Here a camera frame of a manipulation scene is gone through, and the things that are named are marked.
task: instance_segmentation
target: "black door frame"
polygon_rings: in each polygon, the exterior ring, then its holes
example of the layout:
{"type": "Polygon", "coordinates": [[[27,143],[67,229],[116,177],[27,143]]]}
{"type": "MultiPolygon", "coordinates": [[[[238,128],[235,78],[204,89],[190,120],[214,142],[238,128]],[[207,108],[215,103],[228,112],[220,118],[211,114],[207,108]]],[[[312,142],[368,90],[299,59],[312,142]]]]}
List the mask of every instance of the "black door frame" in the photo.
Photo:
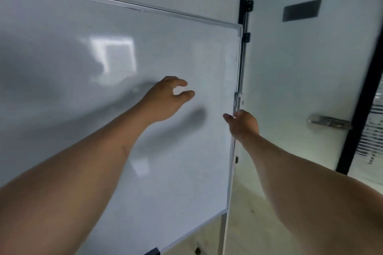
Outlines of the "black door frame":
{"type": "MultiPolygon", "coordinates": [[[[246,2],[249,0],[240,0],[239,2],[239,17],[238,23],[243,26],[244,33],[247,32],[247,10],[246,2]]],[[[240,55],[240,89],[242,92],[243,85],[243,71],[244,71],[244,56],[246,52],[246,42],[242,39],[241,55],[240,55]]],[[[339,157],[337,172],[347,175],[350,170],[352,160],[354,158],[357,146],[363,132],[363,128],[366,124],[368,114],[370,113],[376,91],[379,87],[380,79],[383,73],[383,27],[380,32],[380,36],[377,39],[375,51],[372,55],[370,66],[368,68],[364,84],[359,95],[357,107],[352,118],[352,130],[349,130],[341,156],[339,157]]]]}

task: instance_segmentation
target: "metal stand leg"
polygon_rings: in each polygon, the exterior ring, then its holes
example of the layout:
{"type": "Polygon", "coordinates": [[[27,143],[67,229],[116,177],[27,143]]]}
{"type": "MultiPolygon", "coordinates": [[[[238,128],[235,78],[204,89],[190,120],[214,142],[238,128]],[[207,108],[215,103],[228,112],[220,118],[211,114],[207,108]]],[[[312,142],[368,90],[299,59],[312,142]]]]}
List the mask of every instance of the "metal stand leg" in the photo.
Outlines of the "metal stand leg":
{"type": "Polygon", "coordinates": [[[227,213],[221,216],[221,228],[219,230],[218,255],[225,254],[226,231],[227,231],[227,213]]]}

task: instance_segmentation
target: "hand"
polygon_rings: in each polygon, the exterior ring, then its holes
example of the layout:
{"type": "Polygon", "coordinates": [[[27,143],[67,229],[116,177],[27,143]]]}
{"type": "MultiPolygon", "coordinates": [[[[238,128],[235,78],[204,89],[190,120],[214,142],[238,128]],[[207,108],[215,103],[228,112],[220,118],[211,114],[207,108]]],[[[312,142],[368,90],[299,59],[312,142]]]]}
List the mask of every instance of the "hand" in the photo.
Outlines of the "hand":
{"type": "Polygon", "coordinates": [[[187,84],[185,80],[168,76],[156,83],[146,93],[137,107],[144,113],[149,124],[172,117],[183,104],[194,97],[194,91],[185,91],[179,95],[173,94],[174,88],[185,87],[187,84]]]}
{"type": "Polygon", "coordinates": [[[223,118],[229,124],[231,134],[239,142],[241,142],[247,134],[259,134],[256,118],[245,110],[235,112],[234,117],[229,114],[223,114],[223,118]]]}

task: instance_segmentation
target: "aluminum whiteboard frame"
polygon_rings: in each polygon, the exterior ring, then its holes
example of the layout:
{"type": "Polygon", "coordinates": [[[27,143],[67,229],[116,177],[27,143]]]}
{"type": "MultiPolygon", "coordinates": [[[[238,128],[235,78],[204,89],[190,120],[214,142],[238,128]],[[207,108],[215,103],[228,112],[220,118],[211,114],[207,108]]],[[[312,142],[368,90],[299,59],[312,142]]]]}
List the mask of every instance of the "aluminum whiteboard frame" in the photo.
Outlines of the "aluminum whiteboard frame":
{"type": "MultiPolygon", "coordinates": [[[[240,64],[241,64],[241,49],[242,49],[242,34],[243,34],[243,27],[240,24],[232,24],[229,22],[223,22],[223,21],[218,21],[216,19],[210,19],[207,17],[203,16],[197,16],[194,14],[187,14],[184,12],[179,12],[179,11],[173,11],[170,9],[165,9],[161,7],[156,7],[156,6],[151,6],[147,4],[142,4],[139,2],[133,2],[133,1],[122,1],[122,0],[88,0],[88,1],[94,1],[94,2],[101,2],[109,5],[114,5],[114,6],[119,6],[119,7],[124,7],[124,8],[129,8],[133,10],[138,10],[138,11],[144,11],[144,12],[150,12],[150,13],[155,13],[155,14],[161,14],[164,16],[170,16],[170,17],[176,17],[176,18],[182,18],[182,19],[187,19],[187,20],[192,20],[192,21],[198,21],[202,22],[205,24],[211,24],[211,25],[218,25],[218,26],[224,26],[228,28],[233,28],[238,31],[238,47],[237,47],[237,84],[235,86],[234,93],[233,93],[233,112],[237,111],[239,109],[239,103],[237,101],[237,93],[241,89],[241,72],[240,72],[240,64]]],[[[235,160],[234,160],[234,147],[235,147],[235,139],[231,139],[231,147],[230,147],[230,167],[229,167],[229,184],[227,187],[227,204],[226,204],[226,209],[218,214],[216,214],[213,218],[209,219],[208,221],[204,222],[203,224],[199,225],[197,228],[191,230],[188,234],[177,240],[176,242],[170,244],[168,247],[164,248],[163,250],[160,250],[161,253],[167,251],[177,243],[181,242],[188,236],[192,235],[194,232],[198,231],[201,229],[203,226],[209,224],[211,221],[214,219],[222,216],[222,222],[221,222],[221,233],[220,233],[220,242],[219,242],[219,250],[220,255],[223,255],[224,253],[224,243],[226,241],[226,230],[227,230],[227,215],[229,212],[229,206],[230,206],[230,201],[231,201],[231,191],[232,191],[232,185],[233,185],[233,177],[234,177],[234,170],[235,170],[235,160]]]]}

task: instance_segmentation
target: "white door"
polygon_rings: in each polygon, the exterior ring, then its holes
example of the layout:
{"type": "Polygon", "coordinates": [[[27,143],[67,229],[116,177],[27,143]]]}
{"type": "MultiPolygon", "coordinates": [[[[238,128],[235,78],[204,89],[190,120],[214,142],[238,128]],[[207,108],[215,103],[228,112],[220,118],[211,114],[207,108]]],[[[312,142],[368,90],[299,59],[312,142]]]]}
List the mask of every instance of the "white door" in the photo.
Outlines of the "white door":
{"type": "MultiPolygon", "coordinates": [[[[335,169],[347,131],[312,125],[312,114],[351,121],[383,16],[383,0],[322,0],[318,17],[283,22],[286,6],[254,0],[244,60],[242,108],[277,146],[335,169]]],[[[238,147],[237,177],[259,190],[238,147]]]]}

